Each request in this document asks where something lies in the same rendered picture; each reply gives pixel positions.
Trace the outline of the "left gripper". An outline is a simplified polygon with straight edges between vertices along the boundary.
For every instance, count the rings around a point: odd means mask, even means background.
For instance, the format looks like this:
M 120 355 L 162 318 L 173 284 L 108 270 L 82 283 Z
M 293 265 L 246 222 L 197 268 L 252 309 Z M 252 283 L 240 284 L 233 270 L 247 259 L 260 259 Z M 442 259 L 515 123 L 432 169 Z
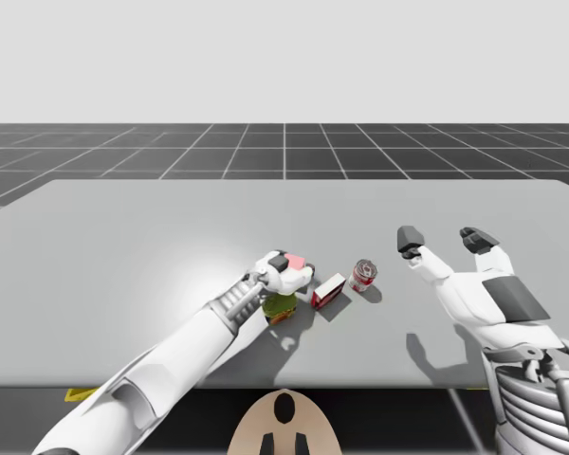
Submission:
M 291 295 L 304 292 L 314 278 L 313 264 L 306 264 L 302 270 L 289 268 L 286 253 L 282 250 L 272 250 L 254 265 L 257 281 L 269 293 Z

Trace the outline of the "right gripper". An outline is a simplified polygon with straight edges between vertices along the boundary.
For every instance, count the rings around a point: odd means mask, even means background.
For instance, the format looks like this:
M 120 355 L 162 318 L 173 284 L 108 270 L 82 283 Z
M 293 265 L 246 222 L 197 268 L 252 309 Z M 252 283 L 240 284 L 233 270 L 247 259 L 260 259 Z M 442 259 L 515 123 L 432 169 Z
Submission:
M 508 349 L 519 344 L 560 349 L 563 343 L 546 324 L 550 315 L 516 276 L 500 242 L 476 227 L 460 229 L 464 247 L 473 254 L 477 272 L 454 273 L 425 245 L 413 226 L 397 230 L 397 251 L 409 268 L 432 288 L 446 312 L 484 347 Z

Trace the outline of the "green and yellow can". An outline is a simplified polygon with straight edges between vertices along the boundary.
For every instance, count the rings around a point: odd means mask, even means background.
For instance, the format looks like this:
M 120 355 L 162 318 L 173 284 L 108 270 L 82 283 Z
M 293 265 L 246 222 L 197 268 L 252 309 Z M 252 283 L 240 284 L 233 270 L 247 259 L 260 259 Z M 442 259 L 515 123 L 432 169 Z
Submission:
M 297 301 L 295 294 L 272 294 L 268 296 L 262 304 L 266 322 L 269 325 L 276 325 L 291 318 L 295 314 Z

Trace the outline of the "red and white carton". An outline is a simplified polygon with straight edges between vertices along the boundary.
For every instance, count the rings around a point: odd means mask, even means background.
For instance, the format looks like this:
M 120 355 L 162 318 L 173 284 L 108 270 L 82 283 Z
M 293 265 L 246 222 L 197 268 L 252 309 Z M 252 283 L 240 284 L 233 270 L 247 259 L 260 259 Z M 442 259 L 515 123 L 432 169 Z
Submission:
M 311 306 L 315 310 L 320 310 L 341 293 L 345 284 L 346 279 L 340 273 L 333 275 L 314 289 Z

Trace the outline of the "red and white can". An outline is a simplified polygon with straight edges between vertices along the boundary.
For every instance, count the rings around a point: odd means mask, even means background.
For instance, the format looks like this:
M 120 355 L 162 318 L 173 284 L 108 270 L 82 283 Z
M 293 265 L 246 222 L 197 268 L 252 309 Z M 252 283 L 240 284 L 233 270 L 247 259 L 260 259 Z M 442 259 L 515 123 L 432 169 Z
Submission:
M 355 264 L 348 283 L 353 290 L 362 293 L 373 284 L 376 275 L 376 266 L 368 259 L 361 259 Z

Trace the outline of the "tan robot part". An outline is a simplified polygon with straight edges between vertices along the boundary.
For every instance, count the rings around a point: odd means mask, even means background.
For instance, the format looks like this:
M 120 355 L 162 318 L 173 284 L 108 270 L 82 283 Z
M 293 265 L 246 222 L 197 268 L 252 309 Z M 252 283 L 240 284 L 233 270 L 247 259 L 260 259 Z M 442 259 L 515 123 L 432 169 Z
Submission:
M 258 399 L 233 433 L 227 455 L 342 455 L 322 410 L 292 390 Z

